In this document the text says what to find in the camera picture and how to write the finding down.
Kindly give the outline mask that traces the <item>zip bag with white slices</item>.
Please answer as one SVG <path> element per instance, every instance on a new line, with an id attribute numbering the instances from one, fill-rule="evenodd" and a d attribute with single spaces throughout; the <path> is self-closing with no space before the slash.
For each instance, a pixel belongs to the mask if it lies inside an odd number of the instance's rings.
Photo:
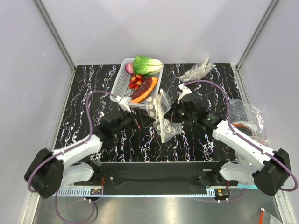
<path id="1" fill-rule="evenodd" d="M 183 131 L 181 123 L 172 123 L 164 118 L 164 115 L 170 111 L 171 105 L 172 101 L 163 89 L 160 89 L 156 96 L 146 99 L 147 114 L 155 119 L 153 126 L 160 135 L 162 143 L 168 142 Z"/>

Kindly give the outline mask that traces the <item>green lettuce head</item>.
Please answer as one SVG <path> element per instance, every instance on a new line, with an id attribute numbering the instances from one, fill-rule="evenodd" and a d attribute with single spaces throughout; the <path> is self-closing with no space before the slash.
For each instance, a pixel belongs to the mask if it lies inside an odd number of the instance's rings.
<path id="1" fill-rule="evenodd" d="M 133 70 L 140 75 L 153 75 L 162 69 L 162 62 L 158 59 L 137 56 L 133 60 Z"/>

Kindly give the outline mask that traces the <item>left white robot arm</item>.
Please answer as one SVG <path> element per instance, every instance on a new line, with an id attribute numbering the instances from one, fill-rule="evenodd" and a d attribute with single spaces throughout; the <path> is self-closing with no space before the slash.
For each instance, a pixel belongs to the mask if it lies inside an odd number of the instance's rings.
<path id="1" fill-rule="evenodd" d="M 99 171 L 90 165 L 86 168 L 71 166 L 100 152 L 117 133 L 127 128 L 142 130 L 154 122 L 154 118 L 141 110 L 128 112 L 117 119 L 103 119 L 95 130 L 77 143 L 53 151 L 47 148 L 39 150 L 24 175 L 28 190 L 45 199 L 55 194 L 63 183 L 84 181 L 91 185 L 97 184 L 101 179 Z"/>

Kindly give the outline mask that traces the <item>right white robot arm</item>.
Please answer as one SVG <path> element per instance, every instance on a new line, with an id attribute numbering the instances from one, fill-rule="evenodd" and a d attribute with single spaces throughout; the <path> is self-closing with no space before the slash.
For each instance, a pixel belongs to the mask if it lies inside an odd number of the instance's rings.
<path id="1" fill-rule="evenodd" d="M 199 100 L 174 101 L 164 118 L 173 123 L 188 122 L 201 133 L 212 137 L 242 155 L 249 163 L 225 162 L 212 173 L 213 182 L 223 185 L 227 181 L 254 184 L 260 191 L 274 196 L 290 177 L 289 154 L 260 144 L 216 112 L 206 110 Z"/>

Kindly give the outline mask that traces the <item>back bag of slices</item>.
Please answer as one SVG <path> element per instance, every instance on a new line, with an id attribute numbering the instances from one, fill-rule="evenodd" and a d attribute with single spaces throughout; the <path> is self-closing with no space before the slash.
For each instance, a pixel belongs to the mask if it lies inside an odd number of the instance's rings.
<path id="1" fill-rule="evenodd" d="M 215 65 L 212 62 L 209 62 L 209 57 L 207 57 L 203 63 L 198 63 L 194 65 L 191 69 L 185 72 L 179 77 L 182 82 L 195 81 L 198 79 L 204 78 Z"/>

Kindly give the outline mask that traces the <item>white perforated plastic basket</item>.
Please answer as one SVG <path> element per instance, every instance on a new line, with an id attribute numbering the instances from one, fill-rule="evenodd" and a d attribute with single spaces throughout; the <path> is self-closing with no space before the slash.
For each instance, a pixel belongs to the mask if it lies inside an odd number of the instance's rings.
<path id="1" fill-rule="evenodd" d="M 118 74 L 116 76 L 116 79 L 114 81 L 114 84 L 112 86 L 112 90 L 110 92 L 112 95 L 126 97 L 126 96 L 130 96 L 135 91 L 129 88 L 131 75 L 125 71 L 125 65 L 128 63 L 132 63 L 133 61 L 134 58 L 125 58 L 123 60 L 120 69 L 118 71 Z M 159 93 L 163 69 L 164 69 L 164 65 L 162 64 L 161 70 L 158 73 L 152 75 L 152 77 L 158 78 L 158 82 L 155 88 L 153 89 L 152 93 L 149 95 L 149 97 L 154 97 Z"/>

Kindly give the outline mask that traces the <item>red cherry bunch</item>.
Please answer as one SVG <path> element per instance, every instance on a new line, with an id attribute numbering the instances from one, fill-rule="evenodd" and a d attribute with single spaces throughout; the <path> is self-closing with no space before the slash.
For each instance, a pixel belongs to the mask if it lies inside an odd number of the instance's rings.
<path id="1" fill-rule="evenodd" d="M 140 74 L 133 74 L 130 82 L 129 82 L 129 88 L 137 90 L 143 83 L 143 75 Z"/>

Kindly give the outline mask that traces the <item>orange papaya slice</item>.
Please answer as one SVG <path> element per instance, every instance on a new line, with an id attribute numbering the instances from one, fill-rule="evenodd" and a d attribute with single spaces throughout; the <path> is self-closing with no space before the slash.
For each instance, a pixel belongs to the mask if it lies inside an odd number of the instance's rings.
<path id="1" fill-rule="evenodd" d="M 142 102 L 146 97 L 148 97 L 152 93 L 157 83 L 157 77 L 145 79 L 141 86 L 130 95 L 131 103 Z"/>

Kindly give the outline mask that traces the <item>purple onion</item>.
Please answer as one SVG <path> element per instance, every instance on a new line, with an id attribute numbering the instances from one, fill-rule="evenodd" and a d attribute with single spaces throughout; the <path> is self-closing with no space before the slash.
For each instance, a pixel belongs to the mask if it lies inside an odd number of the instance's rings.
<path id="1" fill-rule="evenodd" d="M 128 74 L 133 75 L 134 74 L 134 68 L 132 63 L 127 63 L 125 65 L 125 70 Z"/>

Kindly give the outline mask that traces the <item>crumpled clear bags pile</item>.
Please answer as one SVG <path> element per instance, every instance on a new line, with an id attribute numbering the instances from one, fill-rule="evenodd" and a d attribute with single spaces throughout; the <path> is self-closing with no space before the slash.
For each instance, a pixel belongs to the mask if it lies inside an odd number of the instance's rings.
<path id="1" fill-rule="evenodd" d="M 231 99 L 229 104 L 232 125 L 260 144 L 268 146 L 261 111 L 251 104 L 243 103 L 240 99 Z"/>

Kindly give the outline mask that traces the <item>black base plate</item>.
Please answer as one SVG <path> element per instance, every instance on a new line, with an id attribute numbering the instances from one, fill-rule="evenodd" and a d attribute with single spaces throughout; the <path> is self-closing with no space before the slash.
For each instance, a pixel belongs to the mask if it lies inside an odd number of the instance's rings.
<path id="1" fill-rule="evenodd" d="M 95 166 L 96 176 L 90 181 L 79 181 L 75 185 L 99 185 L 104 178 L 105 186 L 123 183 L 182 184 L 198 185 L 200 172 L 216 171 L 224 163 L 221 161 L 192 162 L 104 162 Z"/>

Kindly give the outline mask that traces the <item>right aluminium frame post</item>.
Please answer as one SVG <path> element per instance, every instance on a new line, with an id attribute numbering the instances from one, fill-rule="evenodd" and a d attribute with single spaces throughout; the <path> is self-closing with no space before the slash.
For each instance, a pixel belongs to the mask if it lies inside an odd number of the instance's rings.
<path id="1" fill-rule="evenodd" d="M 275 10 L 276 6 L 278 5 L 280 1 L 279 0 L 271 0 L 268 7 L 266 8 L 257 28 L 255 29 L 249 43 L 247 44 L 240 60 L 238 61 L 238 63 L 235 65 L 237 71 L 239 71 L 241 69 L 241 67 L 243 66 L 246 58 L 248 57 L 248 55 L 250 54 L 252 48 L 254 47 L 256 41 L 258 40 L 261 32 L 263 31 L 264 27 L 266 26 L 269 18 L 271 17 L 273 11 Z"/>

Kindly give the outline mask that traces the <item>aluminium frame post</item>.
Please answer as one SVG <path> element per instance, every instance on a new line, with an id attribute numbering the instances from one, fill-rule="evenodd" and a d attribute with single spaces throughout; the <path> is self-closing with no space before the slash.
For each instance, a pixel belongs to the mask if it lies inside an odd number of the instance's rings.
<path id="1" fill-rule="evenodd" d="M 238 63 L 235 65 L 237 71 L 239 71 L 241 69 L 241 67 L 243 66 L 246 58 L 248 57 L 248 55 L 250 54 L 252 48 L 254 47 L 256 41 L 258 40 L 261 32 L 263 31 L 264 27 L 266 26 L 269 18 L 271 17 L 273 11 L 275 10 L 276 6 L 278 5 L 280 1 L 279 0 L 271 0 L 268 7 L 266 8 L 257 28 L 255 29 L 249 43 L 247 44 L 240 60 L 238 61 Z"/>
<path id="2" fill-rule="evenodd" d="M 36 5 L 39 13 L 41 14 L 46 26 L 48 27 L 52 37 L 54 38 L 54 41 L 56 42 L 59 50 L 61 51 L 64 59 L 66 60 L 68 66 L 70 67 L 71 71 L 74 72 L 76 70 L 76 65 L 75 63 L 73 62 L 70 54 L 68 53 L 45 5 L 43 4 L 43 1 L 42 0 L 33 0 L 34 4 Z"/>

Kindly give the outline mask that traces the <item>left aluminium frame post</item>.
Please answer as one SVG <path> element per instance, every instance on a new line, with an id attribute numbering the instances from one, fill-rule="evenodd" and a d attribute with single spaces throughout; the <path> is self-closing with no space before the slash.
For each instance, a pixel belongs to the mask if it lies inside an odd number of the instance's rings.
<path id="1" fill-rule="evenodd" d="M 75 63 L 73 62 L 70 54 L 68 53 L 45 5 L 43 4 L 43 1 L 42 0 L 33 0 L 34 4 L 36 5 L 39 13 L 41 14 L 46 26 L 48 27 L 52 37 L 54 38 L 54 41 L 56 42 L 59 50 L 61 51 L 64 59 L 66 60 L 68 66 L 70 67 L 71 71 L 74 72 L 76 70 L 76 65 Z"/>

